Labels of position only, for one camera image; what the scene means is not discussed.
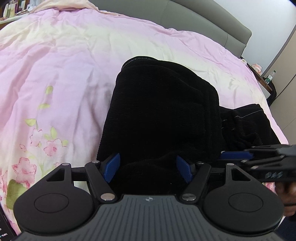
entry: pink bedspread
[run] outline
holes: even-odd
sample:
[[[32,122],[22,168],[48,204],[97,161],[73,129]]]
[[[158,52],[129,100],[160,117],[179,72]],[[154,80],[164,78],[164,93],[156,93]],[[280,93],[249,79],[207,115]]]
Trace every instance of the pink bedspread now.
[[[60,163],[96,158],[116,76],[134,56],[188,67],[216,88],[221,106],[260,104],[287,143],[254,75],[228,50],[89,6],[36,11],[0,31],[0,200],[15,230],[20,194]]]

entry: bed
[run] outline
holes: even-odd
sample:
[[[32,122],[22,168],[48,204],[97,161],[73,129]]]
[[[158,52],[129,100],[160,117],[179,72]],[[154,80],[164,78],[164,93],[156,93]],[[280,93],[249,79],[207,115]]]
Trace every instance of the bed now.
[[[250,36],[210,0],[46,0],[3,28],[0,201],[16,232],[17,197],[63,162],[96,158],[116,76],[134,56],[188,67],[216,88],[223,107],[260,104],[287,144],[239,59]]]

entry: water bottle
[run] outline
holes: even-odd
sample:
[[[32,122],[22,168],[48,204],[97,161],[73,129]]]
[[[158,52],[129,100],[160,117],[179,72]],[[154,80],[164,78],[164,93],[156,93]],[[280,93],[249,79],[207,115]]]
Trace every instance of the water bottle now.
[[[274,70],[266,79],[265,82],[266,84],[269,84],[269,82],[273,79],[274,75],[275,75],[276,71]]]

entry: gray headboard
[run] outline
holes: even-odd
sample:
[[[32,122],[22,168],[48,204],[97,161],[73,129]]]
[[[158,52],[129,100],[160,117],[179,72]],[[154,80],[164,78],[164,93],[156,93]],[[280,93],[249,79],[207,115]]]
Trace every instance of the gray headboard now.
[[[214,0],[90,0],[100,10],[200,33],[241,57],[252,32]]]

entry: gray gripper base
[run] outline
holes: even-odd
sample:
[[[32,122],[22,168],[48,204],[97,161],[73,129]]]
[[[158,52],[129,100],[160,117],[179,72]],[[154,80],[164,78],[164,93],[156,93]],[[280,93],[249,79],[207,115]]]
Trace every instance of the gray gripper base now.
[[[102,205],[84,226],[59,236],[41,237],[27,232],[16,241],[282,241],[275,233],[240,237],[209,224],[196,206],[174,196],[125,195]]]

